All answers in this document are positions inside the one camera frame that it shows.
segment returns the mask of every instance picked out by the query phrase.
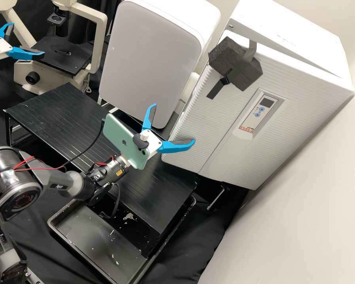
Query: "white wall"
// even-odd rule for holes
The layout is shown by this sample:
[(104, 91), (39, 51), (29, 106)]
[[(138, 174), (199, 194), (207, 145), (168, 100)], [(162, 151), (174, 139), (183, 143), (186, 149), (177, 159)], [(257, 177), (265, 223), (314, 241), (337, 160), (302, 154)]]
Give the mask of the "white wall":
[[(355, 84), (355, 0), (278, 2), (341, 37)], [(355, 284), (355, 98), (238, 212), (199, 283)]]

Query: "white lid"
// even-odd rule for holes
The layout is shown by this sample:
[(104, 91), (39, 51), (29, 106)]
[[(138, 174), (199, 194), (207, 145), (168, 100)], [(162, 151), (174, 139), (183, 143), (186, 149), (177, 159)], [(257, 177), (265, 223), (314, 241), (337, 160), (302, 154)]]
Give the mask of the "white lid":
[(221, 13), (205, 0), (127, 0), (147, 7), (154, 13), (187, 28), (200, 42), (202, 49), (217, 27)]
[(229, 24), (237, 34), (351, 82), (339, 37), (272, 0), (240, 0)]

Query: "red wire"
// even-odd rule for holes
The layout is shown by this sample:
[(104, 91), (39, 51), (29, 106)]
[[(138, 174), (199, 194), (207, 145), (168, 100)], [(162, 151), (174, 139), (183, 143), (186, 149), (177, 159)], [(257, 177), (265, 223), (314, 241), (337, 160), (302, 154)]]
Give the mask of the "red wire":
[[(15, 165), (13, 167), (15, 172), (22, 172), (22, 171), (27, 171), (27, 170), (59, 170), (61, 168), (65, 168), (65, 166), (59, 166), (57, 168), (23, 168), (23, 169), (18, 169), (18, 167), (20, 167), (23, 164), (27, 163), (31, 159), (34, 159), (34, 156), (30, 156), (29, 158), (23, 160), (21, 163), (18, 163), (17, 165)], [(99, 165), (99, 166), (105, 166), (106, 165), (106, 163), (99, 163), (99, 162), (96, 162), (95, 164)]]
[(19, 168), (20, 166), (22, 166), (23, 164), (27, 163), (31, 159), (34, 159), (34, 156), (30, 156), (29, 158), (23, 160), (21, 163), (18, 163), (17, 165), (15, 165), (13, 167), (13, 169), (15, 170), (15, 169)]
[(61, 168), (64, 168), (65, 166), (60, 166), (57, 168), (24, 168), (24, 169), (18, 169), (15, 170), (15, 172), (22, 172), (22, 171), (26, 171), (26, 170), (59, 170)]

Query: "white paint speck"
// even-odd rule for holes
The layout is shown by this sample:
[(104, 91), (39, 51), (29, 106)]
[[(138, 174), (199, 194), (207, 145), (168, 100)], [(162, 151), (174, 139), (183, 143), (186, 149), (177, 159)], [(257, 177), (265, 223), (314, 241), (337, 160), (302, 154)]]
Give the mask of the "white paint speck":
[(125, 217), (123, 217), (122, 220), (127, 220), (127, 219), (131, 219), (131, 220), (134, 220), (134, 215), (132, 213), (128, 213)]

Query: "label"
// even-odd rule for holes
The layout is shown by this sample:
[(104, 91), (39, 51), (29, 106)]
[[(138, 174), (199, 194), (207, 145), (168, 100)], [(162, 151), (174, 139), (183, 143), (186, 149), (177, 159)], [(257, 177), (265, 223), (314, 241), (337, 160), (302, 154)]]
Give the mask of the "label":
[(56, 184), (56, 183), (53, 183), (50, 188), (52, 189), (67, 189), (67, 186), (66, 185), (59, 185), (59, 184)]
[(277, 102), (278, 99), (263, 94), (258, 103), (239, 126), (239, 129), (253, 133)]

